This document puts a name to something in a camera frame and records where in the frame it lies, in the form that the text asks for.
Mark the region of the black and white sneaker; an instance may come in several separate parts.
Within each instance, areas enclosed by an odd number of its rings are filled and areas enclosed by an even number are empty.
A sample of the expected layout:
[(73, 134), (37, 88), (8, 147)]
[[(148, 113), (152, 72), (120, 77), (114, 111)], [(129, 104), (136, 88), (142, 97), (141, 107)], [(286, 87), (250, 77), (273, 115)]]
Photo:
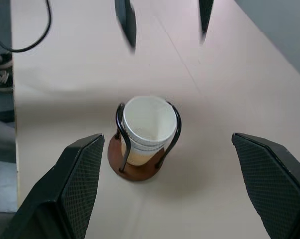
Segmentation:
[(13, 91), (13, 78), (12, 74), (6, 70), (0, 71), (0, 92)]

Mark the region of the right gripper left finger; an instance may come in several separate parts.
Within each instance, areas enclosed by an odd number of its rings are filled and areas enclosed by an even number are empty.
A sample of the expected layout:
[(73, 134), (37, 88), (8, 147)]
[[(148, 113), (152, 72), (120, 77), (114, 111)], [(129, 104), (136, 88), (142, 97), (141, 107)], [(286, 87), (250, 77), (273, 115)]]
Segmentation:
[(0, 239), (85, 239), (104, 142), (102, 134), (95, 134), (67, 146), (32, 187)]

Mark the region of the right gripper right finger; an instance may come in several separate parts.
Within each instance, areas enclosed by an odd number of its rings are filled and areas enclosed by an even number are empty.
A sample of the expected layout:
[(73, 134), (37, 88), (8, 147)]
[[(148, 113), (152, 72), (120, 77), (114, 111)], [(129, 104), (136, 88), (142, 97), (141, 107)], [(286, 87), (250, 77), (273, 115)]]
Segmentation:
[(300, 239), (300, 162), (282, 145), (234, 133), (245, 187), (271, 239)]

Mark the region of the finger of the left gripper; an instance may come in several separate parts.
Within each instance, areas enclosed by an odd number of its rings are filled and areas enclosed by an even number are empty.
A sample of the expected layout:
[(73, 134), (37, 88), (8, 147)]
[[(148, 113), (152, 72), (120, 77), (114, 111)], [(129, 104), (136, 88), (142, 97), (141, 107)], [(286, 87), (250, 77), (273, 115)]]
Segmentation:
[(135, 10), (130, 0), (114, 0), (117, 20), (121, 26), (128, 47), (136, 50), (137, 24)]
[(198, 0), (201, 26), (201, 43), (205, 41), (214, 0)]

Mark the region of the white and tan paper cup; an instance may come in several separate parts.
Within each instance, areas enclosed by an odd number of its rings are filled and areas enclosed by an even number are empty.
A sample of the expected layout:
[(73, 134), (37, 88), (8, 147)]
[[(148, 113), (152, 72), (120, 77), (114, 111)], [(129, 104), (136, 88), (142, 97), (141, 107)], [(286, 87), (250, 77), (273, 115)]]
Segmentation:
[(123, 125), (133, 141), (146, 146), (159, 146), (172, 138), (177, 119), (173, 107), (165, 99), (136, 96), (125, 104)]
[(144, 143), (137, 142), (130, 135), (128, 135), (128, 137), (129, 137), (129, 140), (131, 142), (131, 147), (132, 148), (136, 148), (138, 150), (144, 150), (144, 151), (152, 151), (152, 150), (155, 150), (155, 149), (161, 149), (168, 143), (169, 140), (171, 140), (173, 138), (173, 136), (170, 136), (167, 140), (165, 140), (163, 142), (156, 142), (153, 145), (149, 145), (149, 144), (144, 144)]
[[(144, 140), (140, 140), (136, 137), (133, 137), (133, 139), (135, 139), (137, 142), (140, 143), (144, 143), (144, 144), (149, 144), (149, 145), (153, 145), (156, 142), (163, 142), (164, 140), (161, 139), (159, 137), (159, 135), (157, 134), (153, 134), (153, 133), (146, 133), (145, 135), (142, 135), (142, 137), (144, 138)], [(132, 148), (130, 150), (130, 153), (128, 155), (128, 159), (127, 159), (127, 163), (134, 165), (134, 166), (141, 166), (146, 164), (156, 153), (158, 153), (161, 149), (155, 149), (152, 151), (144, 151), (144, 150), (138, 150), (136, 148)]]

